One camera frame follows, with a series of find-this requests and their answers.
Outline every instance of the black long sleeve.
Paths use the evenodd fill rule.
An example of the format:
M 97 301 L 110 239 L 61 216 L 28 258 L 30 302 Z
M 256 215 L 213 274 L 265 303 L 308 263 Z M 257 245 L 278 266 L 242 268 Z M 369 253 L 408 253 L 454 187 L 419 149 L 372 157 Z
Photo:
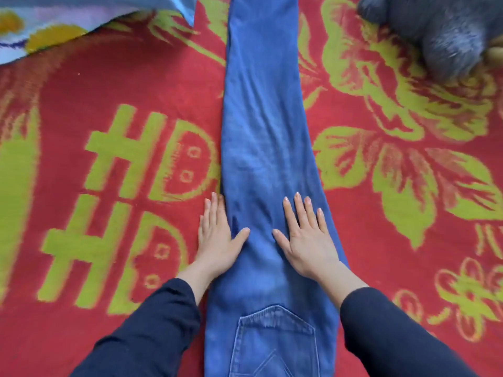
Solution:
M 476 377 L 454 351 L 376 289 L 351 292 L 341 306 L 341 322 L 346 348 L 370 377 Z
M 70 377 L 175 377 L 200 322 L 190 286 L 171 279 L 98 341 Z

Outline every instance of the pocket stitching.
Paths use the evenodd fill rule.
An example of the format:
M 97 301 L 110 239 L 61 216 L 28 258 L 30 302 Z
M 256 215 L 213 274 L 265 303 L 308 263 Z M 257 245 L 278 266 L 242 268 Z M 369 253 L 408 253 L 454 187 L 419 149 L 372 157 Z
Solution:
M 311 326 L 310 323 L 306 322 L 304 319 L 302 319 L 301 317 L 297 316 L 296 314 L 294 314 L 292 311 L 286 309 L 285 307 L 283 307 L 282 305 L 279 305 L 279 304 L 274 304 L 272 306 L 268 306 L 268 307 L 265 307 L 264 309 L 260 310 L 260 311 L 256 311 L 254 313 L 251 313 L 249 315 L 246 315 L 246 316 L 242 316 L 239 318 L 238 320 L 238 324 L 237 324 L 237 330 L 236 330 L 236 336 L 234 338 L 234 347 L 232 349 L 232 355 L 231 355 L 231 360 L 230 360 L 230 370 L 229 370 L 229 377 L 238 377 L 238 376 L 250 376 L 250 375 L 255 375 L 259 369 L 263 366 L 265 366 L 267 363 L 264 363 L 265 361 L 263 361 L 261 363 L 261 365 L 255 369 L 255 371 L 253 372 L 253 374 L 243 374 L 243 373 L 238 373 L 237 370 L 239 368 L 239 362 L 240 362 L 240 359 L 239 359 L 239 355 L 241 353 L 241 347 L 242 347 L 242 338 L 243 338 L 243 334 L 244 334 L 244 330 L 246 328 L 253 328 L 253 326 L 251 324 L 255 324 L 253 321 L 252 321 L 252 318 L 255 318 L 255 317 L 262 317 L 262 316 L 267 316 L 267 314 L 273 314 L 275 310 L 277 309 L 280 309 L 281 312 L 286 312 L 288 313 L 291 317 L 294 317 L 296 320 L 294 321 L 295 324 L 298 324 L 297 322 L 300 322 L 301 324 L 303 324 L 303 326 L 297 326 L 297 330 L 299 330 L 300 333 L 307 333 L 308 335 L 312 336 L 313 337 L 313 340 L 314 340 L 314 356 L 316 357 L 316 369 L 317 370 L 314 370 L 314 376 L 315 377 L 319 377 L 320 376 L 320 366 L 319 366 L 319 356 L 318 356 L 318 344 L 317 344 L 317 341 L 316 341 L 316 329 Z M 270 357 L 270 355 L 272 353 L 274 353 L 276 351 L 273 350 L 267 357 L 266 359 L 268 359 Z M 280 357 L 280 360 L 282 361 L 283 365 L 285 366 L 285 370 L 287 372 L 287 374 L 289 374 L 291 377 L 293 377 L 293 374 L 291 373 L 291 371 L 288 369 L 288 366 L 286 365 L 285 361 Z

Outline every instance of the jeans leg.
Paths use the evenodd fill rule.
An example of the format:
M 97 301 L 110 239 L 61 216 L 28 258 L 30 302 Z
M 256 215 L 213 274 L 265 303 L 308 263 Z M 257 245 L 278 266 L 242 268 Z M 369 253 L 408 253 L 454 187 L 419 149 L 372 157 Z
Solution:
M 222 191 L 233 236 L 251 232 L 208 297 L 205 376 L 332 376 L 338 315 L 276 245 L 282 201 L 310 196 L 347 263 L 330 216 L 302 104 L 298 0 L 232 0 L 222 123 Z

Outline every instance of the red rug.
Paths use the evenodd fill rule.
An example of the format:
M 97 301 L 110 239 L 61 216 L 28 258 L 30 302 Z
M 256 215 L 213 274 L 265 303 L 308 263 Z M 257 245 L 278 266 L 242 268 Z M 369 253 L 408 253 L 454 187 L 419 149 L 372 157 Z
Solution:
M 196 251 L 218 188 L 228 0 L 140 13 L 0 67 L 0 363 L 64 377 Z M 483 74 L 300 0 L 304 105 L 354 272 L 481 376 L 503 368 L 503 110 Z M 336 373 L 361 376 L 340 336 Z M 202 376 L 203 338 L 180 376 Z

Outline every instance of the right hand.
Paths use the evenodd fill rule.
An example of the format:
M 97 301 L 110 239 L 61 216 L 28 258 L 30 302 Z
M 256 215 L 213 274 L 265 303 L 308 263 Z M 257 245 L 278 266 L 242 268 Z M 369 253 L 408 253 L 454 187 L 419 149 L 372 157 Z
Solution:
M 277 229 L 273 230 L 273 236 L 299 274 L 318 280 L 323 269 L 331 269 L 338 263 L 337 250 L 326 227 L 323 211 L 318 209 L 315 215 L 311 199 L 306 197 L 304 204 L 299 193 L 295 194 L 294 202 L 299 222 L 288 199 L 283 200 L 290 240 Z

